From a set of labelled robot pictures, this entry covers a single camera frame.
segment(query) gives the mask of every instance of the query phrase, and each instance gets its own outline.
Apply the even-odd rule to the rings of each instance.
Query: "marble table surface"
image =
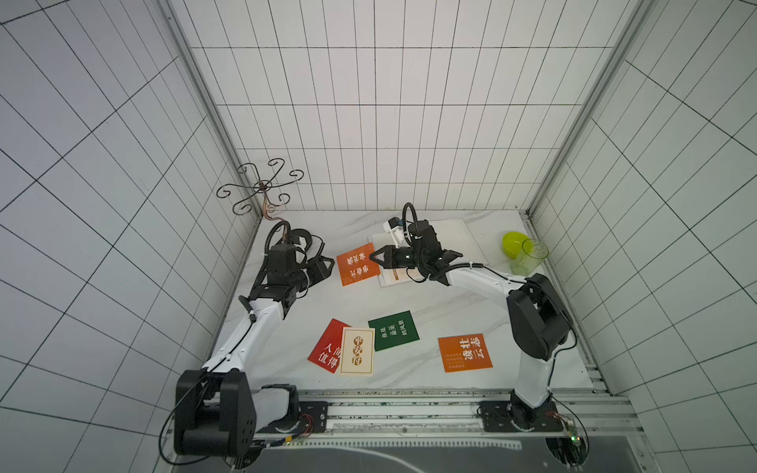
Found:
[[[303,228],[323,237],[323,254],[337,255],[367,242],[368,235],[382,232],[382,224],[401,212],[396,210],[300,210],[280,213],[291,227]],[[502,237],[511,231],[526,232],[515,210],[422,210],[420,219],[464,219],[489,266],[509,272],[511,261],[502,251]],[[237,296],[249,295],[263,260],[263,243],[274,222],[264,220],[257,236],[231,307],[218,337],[217,347],[228,338],[245,309]],[[419,341],[379,351],[375,354],[372,377],[332,374],[307,361],[332,318],[367,327],[368,321],[409,310],[416,323]],[[491,369],[444,372],[438,338],[484,334],[494,365]],[[298,300],[283,323],[268,340],[261,355],[248,367],[252,389],[263,384],[289,383],[306,390],[478,388],[510,389],[515,386],[521,351],[512,339],[507,311],[462,288],[436,282],[407,282],[381,288],[377,278],[342,287],[338,267],[332,276],[310,289]],[[556,362],[553,387],[591,387],[586,367],[577,349],[563,351]]]

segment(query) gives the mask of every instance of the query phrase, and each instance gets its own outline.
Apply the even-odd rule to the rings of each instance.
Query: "white robotic arm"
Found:
[[[410,224],[408,210],[413,214]],[[512,336],[522,353],[507,417],[519,430],[530,431],[537,419],[554,410],[549,389],[554,355],[573,331],[567,309],[550,280],[541,274],[515,279],[481,263],[452,264],[462,254],[442,249],[433,227],[428,220],[418,220],[410,203],[405,204],[401,224],[398,218],[393,218],[385,229],[393,235],[395,245],[375,251],[370,255],[372,261],[384,268],[417,268],[423,276],[419,282],[431,280],[468,289],[508,312]]]
[[[281,227],[281,240],[269,247]],[[297,294],[331,275],[334,260],[322,255],[323,242],[308,259],[311,244],[309,232],[292,230],[286,221],[268,234],[250,295],[239,296],[248,316],[201,369],[186,370],[176,382],[173,449],[177,453],[233,457],[249,464],[264,447],[254,446],[256,431],[277,419],[295,425],[301,417],[294,386],[272,384],[253,395],[245,371],[254,365]]]

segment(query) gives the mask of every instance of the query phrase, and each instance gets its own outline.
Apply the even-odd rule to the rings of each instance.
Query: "black cable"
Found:
[[[561,351],[572,350],[573,348],[575,348],[576,344],[578,344],[578,337],[576,337],[576,335],[575,335],[575,330],[573,330],[573,326],[571,325],[570,322],[568,322],[568,325],[570,325],[570,331],[573,334],[573,345],[571,345],[570,347],[560,348],[559,350],[557,350],[552,355],[552,359],[553,359],[553,361],[552,361],[552,369],[550,369],[550,377],[547,378],[547,389],[550,388],[550,383],[552,382],[552,374],[555,372],[555,365],[557,364],[557,355]]]
[[[413,280],[413,282],[417,282],[417,283],[425,282],[426,278],[423,278],[423,279],[421,279],[420,281],[418,281],[417,279],[414,279],[414,278],[413,278],[413,277],[412,277],[412,276],[410,275],[410,273],[409,273],[409,272],[407,272],[407,271],[408,271],[408,269],[410,269],[410,268],[405,268],[405,274],[407,274],[407,277],[408,277],[408,278],[410,278],[410,279],[412,279],[412,280]]]
[[[416,213],[416,208],[414,205],[412,205],[410,202],[406,203],[404,207],[402,207],[402,233],[405,237],[405,241],[407,244],[412,247],[413,246],[413,240],[411,238],[408,238],[407,233],[407,209],[410,209],[411,214],[413,215],[413,223],[418,222],[418,214]]]
[[[559,399],[555,398],[554,396],[552,396],[552,400],[555,401],[556,403],[558,403],[560,406],[565,407],[568,411],[570,411],[570,413],[573,415],[573,417],[575,417],[575,420],[578,421],[578,424],[581,425],[581,428],[584,429],[584,434],[585,434],[585,438],[586,438],[586,455],[584,456],[584,461],[581,462],[581,465],[583,465],[586,462],[586,459],[589,458],[589,449],[591,448],[591,445],[589,443],[589,431],[586,430],[586,428],[584,427],[584,423],[581,422],[581,418],[578,417],[575,414],[575,412],[573,412],[573,409],[567,407],[567,405],[565,405],[562,401],[560,401]]]
[[[510,279],[510,278],[508,278],[507,276],[505,276],[505,275],[502,275],[502,274],[498,273],[497,271],[494,271],[494,270],[493,270],[492,268],[490,268],[489,266],[482,266],[482,268],[484,268],[484,269],[487,269],[487,270],[489,270],[489,271],[493,272],[494,274],[498,275],[498,276],[499,276],[499,277],[501,277],[502,279],[505,279],[506,281],[510,281],[510,282],[519,282],[519,283],[521,283],[521,284],[528,284],[528,281],[518,281],[517,279]]]
[[[163,427],[160,428],[160,433],[157,435],[157,451],[159,452],[160,457],[163,459],[163,461],[165,461],[165,463],[168,463],[169,465],[172,465],[172,466],[192,465],[194,463],[199,463],[199,462],[202,462],[203,460],[207,460],[207,459],[210,458],[209,456],[204,456],[204,457],[202,457],[200,459],[195,459],[195,460],[192,460],[190,462],[182,462],[182,463],[172,462],[163,453],[163,447],[164,446],[160,445],[160,440],[163,438],[163,432],[166,430],[166,426],[168,426],[168,422],[171,420],[171,416],[176,413],[176,409],[179,407],[179,404],[182,403],[182,401],[189,395],[189,393],[191,393],[198,386],[198,384],[200,384],[202,381],[206,381],[207,380],[207,376],[211,372],[213,372],[216,368],[218,368],[219,366],[221,366],[221,363],[223,363],[224,361],[226,361],[226,357],[228,355],[232,354],[234,352],[234,350],[236,350],[236,348],[239,346],[239,344],[241,343],[241,341],[244,340],[245,337],[247,337],[248,333],[250,333],[250,329],[252,328],[253,324],[254,324],[254,322],[250,323],[250,326],[247,327],[247,330],[245,331],[245,334],[241,336],[241,338],[236,343],[236,345],[234,345],[234,347],[231,350],[229,350],[229,352],[221,359],[221,361],[218,362],[217,365],[215,365],[213,368],[211,368],[210,370],[208,370],[207,372],[205,372],[204,376],[202,378],[198,379],[198,381],[194,385],[192,385],[192,387],[190,387],[187,390],[187,392],[184,393],[184,395],[181,397],[181,399],[179,399],[179,401],[176,402],[176,405],[173,407],[173,409],[171,409],[171,412],[168,413],[168,416],[166,417],[166,421],[163,423]]]

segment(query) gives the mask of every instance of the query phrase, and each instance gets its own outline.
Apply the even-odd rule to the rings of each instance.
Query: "wire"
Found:
[[[423,279],[421,279],[420,281],[418,281],[417,279],[414,279],[414,278],[413,278],[413,277],[412,277],[412,276],[410,275],[410,273],[409,273],[409,272],[407,272],[407,271],[408,271],[408,269],[410,269],[410,268],[405,268],[405,274],[407,274],[407,277],[408,277],[408,278],[410,278],[410,279],[412,279],[412,280],[413,280],[413,282],[418,282],[418,283],[420,283],[420,282],[425,282],[426,278],[423,278]]]
[[[586,455],[584,456],[584,461],[581,462],[581,464],[583,465],[584,462],[586,462],[586,459],[589,458],[589,449],[591,448],[591,445],[589,444],[589,431],[586,430],[586,428],[584,427],[584,423],[581,422],[581,418],[578,417],[575,414],[575,412],[573,412],[573,409],[567,407],[567,405],[565,405],[561,400],[555,398],[554,396],[552,396],[552,400],[558,403],[560,406],[565,407],[568,411],[570,411],[573,417],[575,417],[575,420],[577,420],[578,423],[581,425],[581,428],[584,429],[584,438],[586,438]]]
[[[163,461],[165,461],[165,463],[168,463],[169,465],[172,465],[172,466],[192,465],[192,464],[194,464],[194,463],[199,463],[199,462],[202,462],[203,460],[207,460],[207,459],[209,459],[209,458],[210,458],[209,456],[204,456],[204,457],[202,457],[202,458],[200,458],[200,459],[195,459],[195,460],[192,460],[192,461],[190,461],[190,462],[172,462],[172,461],[171,461],[171,460],[169,460],[169,459],[168,459],[168,458],[166,457],[166,455],[165,455],[165,454],[163,453],[163,447],[164,447],[165,445],[161,445],[161,444],[160,444],[160,440],[161,440],[161,439],[163,438],[163,432],[164,432],[164,431],[166,430],[166,426],[168,425],[168,422],[169,422],[169,421],[171,420],[171,416],[172,416],[172,415],[174,415],[174,414],[176,413],[176,409],[178,409],[178,407],[179,407],[179,404],[181,404],[181,403],[182,403],[182,401],[183,401],[184,399],[186,399],[186,397],[187,397],[187,396],[189,395],[189,393],[191,393],[191,392],[192,392],[192,391],[193,391],[193,390],[194,390],[194,389],[195,389],[195,388],[196,388],[196,387],[198,386],[198,384],[200,384],[200,383],[201,383],[202,381],[206,381],[206,380],[207,380],[207,376],[208,376],[208,375],[209,375],[209,374],[210,374],[211,372],[213,372],[213,371],[214,371],[214,370],[215,370],[216,368],[218,368],[219,366],[221,366],[221,363],[223,363],[224,361],[226,361],[226,357],[227,357],[228,355],[232,354],[232,353],[234,352],[234,350],[236,350],[236,348],[237,348],[237,347],[239,346],[239,344],[241,343],[241,341],[242,341],[242,340],[244,340],[244,339],[245,339],[245,337],[247,337],[247,334],[248,334],[248,333],[250,333],[250,329],[252,328],[252,325],[253,325],[253,324],[254,324],[254,322],[251,322],[251,323],[250,323],[250,326],[249,326],[249,327],[247,327],[247,331],[245,331],[245,334],[241,336],[241,338],[240,338],[240,339],[239,339],[239,341],[238,341],[238,342],[236,343],[236,345],[234,345],[234,347],[233,347],[233,348],[232,348],[231,350],[229,350],[229,352],[228,352],[228,353],[227,353],[227,354],[226,354],[226,355],[225,355],[225,356],[224,356],[224,357],[223,357],[223,358],[221,359],[221,361],[219,361],[219,362],[218,362],[218,364],[217,364],[217,365],[215,365],[215,366],[214,366],[213,368],[211,368],[211,369],[210,369],[209,371],[205,372],[204,376],[203,376],[202,378],[198,379],[198,381],[197,381],[196,383],[194,383],[194,384],[192,385],[192,387],[190,387],[190,388],[189,388],[189,389],[187,390],[187,392],[185,392],[185,393],[184,393],[184,395],[183,395],[183,396],[181,397],[181,399],[179,399],[179,400],[178,400],[178,401],[176,402],[176,405],[175,405],[175,406],[173,407],[173,409],[171,409],[171,412],[169,412],[169,413],[168,413],[168,416],[166,417],[166,421],[165,421],[165,422],[163,423],[163,427],[161,427],[161,428],[160,428],[160,433],[159,433],[159,434],[158,434],[158,436],[157,436],[157,451],[159,452],[159,454],[160,454],[160,457],[161,457],[161,458],[163,459]]]
[[[402,233],[405,237],[405,241],[410,247],[413,247],[413,240],[411,238],[408,238],[407,233],[407,209],[410,209],[411,214],[413,215],[413,223],[418,222],[418,214],[416,213],[416,208],[414,205],[412,205],[410,202],[407,202],[404,207],[402,207]]]
[[[552,369],[550,369],[550,377],[547,378],[547,389],[550,388],[550,383],[552,382],[552,375],[555,372],[555,365],[557,364],[557,355],[559,355],[559,353],[561,351],[572,350],[578,344],[578,337],[575,336],[575,330],[573,330],[573,326],[571,325],[570,321],[568,322],[568,325],[570,326],[570,331],[573,334],[573,345],[571,345],[570,347],[560,348],[555,353],[553,353],[553,355],[552,355]]]
[[[519,280],[517,280],[517,279],[508,278],[508,277],[507,277],[507,276],[505,276],[504,274],[500,274],[500,273],[498,273],[497,271],[494,271],[494,270],[493,270],[492,268],[490,268],[489,266],[482,266],[482,268],[484,268],[484,269],[487,269],[487,270],[489,270],[489,271],[493,272],[494,274],[498,275],[499,277],[501,277],[502,279],[505,279],[505,280],[507,280],[507,281],[510,281],[510,282],[519,282],[519,283],[521,283],[521,284],[528,284],[528,281],[519,281]]]
[[[339,447],[336,445],[319,445],[317,447],[312,447],[312,448],[330,448],[334,450],[345,450],[348,452],[365,453],[366,455],[380,456],[383,459],[391,460],[392,462],[397,462],[400,465],[404,466],[405,468],[408,468],[409,470],[414,471],[415,473],[426,473],[425,471],[413,465],[412,463],[408,463],[405,460],[393,455],[389,455],[388,453],[374,452],[373,450],[366,450],[362,448]]]

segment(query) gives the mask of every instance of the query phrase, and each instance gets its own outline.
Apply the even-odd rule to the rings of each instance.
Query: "metal candle holder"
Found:
[[[255,183],[252,186],[233,183],[224,184],[218,188],[218,190],[216,191],[216,196],[221,199],[225,199],[230,196],[231,191],[226,189],[229,186],[249,189],[251,191],[251,195],[249,197],[244,198],[239,202],[235,202],[234,205],[232,205],[232,211],[234,212],[234,214],[245,215],[246,213],[249,213],[252,210],[252,204],[250,204],[249,200],[254,198],[258,194],[263,195],[263,212],[266,214],[273,212],[276,207],[281,207],[288,204],[291,198],[286,192],[279,191],[279,195],[277,196],[279,203],[274,204],[268,197],[268,191],[275,188],[282,188],[285,185],[294,184],[305,176],[305,173],[302,170],[291,170],[289,171],[289,176],[293,177],[293,180],[285,182],[283,184],[274,185],[273,180],[276,179],[281,170],[284,168],[285,162],[286,161],[282,157],[274,157],[268,161],[268,165],[275,170],[273,176],[270,179],[262,179],[260,177],[260,173],[257,170],[257,166],[255,166],[254,163],[244,163],[237,168],[237,172],[239,172],[240,174],[245,174],[248,170],[248,166],[252,166],[252,170],[255,175]]]

